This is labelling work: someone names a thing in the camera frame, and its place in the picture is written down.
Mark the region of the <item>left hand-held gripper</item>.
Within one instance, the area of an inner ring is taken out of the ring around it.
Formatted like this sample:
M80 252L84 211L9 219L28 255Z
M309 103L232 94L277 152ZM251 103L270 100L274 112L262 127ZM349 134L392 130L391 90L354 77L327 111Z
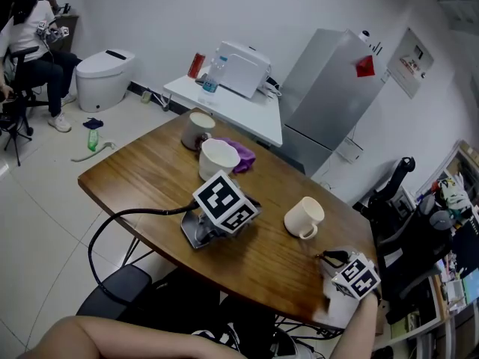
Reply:
M236 236L261 212L261 204L239 189L224 172L219 171L193 193L197 209L187 211L181 230L195 248L202 248L219 238Z

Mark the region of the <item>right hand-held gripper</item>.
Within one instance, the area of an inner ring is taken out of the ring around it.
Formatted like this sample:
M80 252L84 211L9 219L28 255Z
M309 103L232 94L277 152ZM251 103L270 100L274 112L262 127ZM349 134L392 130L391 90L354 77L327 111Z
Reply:
M370 293L381 302L381 280L372 260L348 251L324 251L323 255L323 294L328 304L324 325L346 326L359 302Z

